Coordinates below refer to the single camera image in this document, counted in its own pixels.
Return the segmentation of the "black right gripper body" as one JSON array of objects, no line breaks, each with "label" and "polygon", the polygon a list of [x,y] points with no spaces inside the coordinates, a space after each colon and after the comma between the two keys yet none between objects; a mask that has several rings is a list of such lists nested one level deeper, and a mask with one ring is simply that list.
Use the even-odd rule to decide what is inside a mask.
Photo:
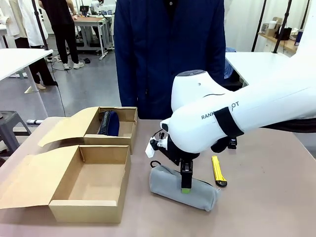
[{"label": "black right gripper body", "polygon": [[179,149],[171,138],[167,139],[166,156],[175,165],[179,166],[181,161],[190,162],[199,156],[199,153],[188,153]]}]

